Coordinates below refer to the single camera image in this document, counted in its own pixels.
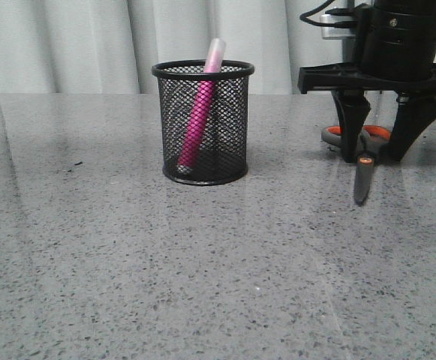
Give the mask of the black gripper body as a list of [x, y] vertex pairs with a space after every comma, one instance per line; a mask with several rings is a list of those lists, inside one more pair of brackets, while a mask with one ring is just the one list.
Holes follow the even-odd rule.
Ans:
[[302, 94], [312, 91], [365, 90], [418, 92], [436, 90], [436, 64], [428, 79], [395, 81], [363, 73], [352, 63], [335, 63], [299, 69], [298, 89]]

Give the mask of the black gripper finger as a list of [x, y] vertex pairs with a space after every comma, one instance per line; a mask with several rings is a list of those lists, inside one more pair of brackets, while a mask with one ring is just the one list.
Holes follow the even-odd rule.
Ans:
[[341, 156], [347, 163], [356, 160], [356, 147], [371, 106], [363, 90], [331, 91], [341, 129]]
[[436, 91], [400, 92], [389, 140], [389, 158], [400, 161], [421, 133], [436, 120]]

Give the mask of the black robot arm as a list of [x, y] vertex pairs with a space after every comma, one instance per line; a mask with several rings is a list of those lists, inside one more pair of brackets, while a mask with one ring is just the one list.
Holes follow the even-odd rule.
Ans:
[[398, 110], [386, 153], [401, 160], [436, 120], [436, 1], [374, 1], [330, 9], [325, 1], [300, 20], [354, 39], [351, 60], [301, 67], [305, 94], [329, 91], [343, 136], [341, 156], [354, 162], [358, 136], [370, 111], [366, 91], [393, 91]]

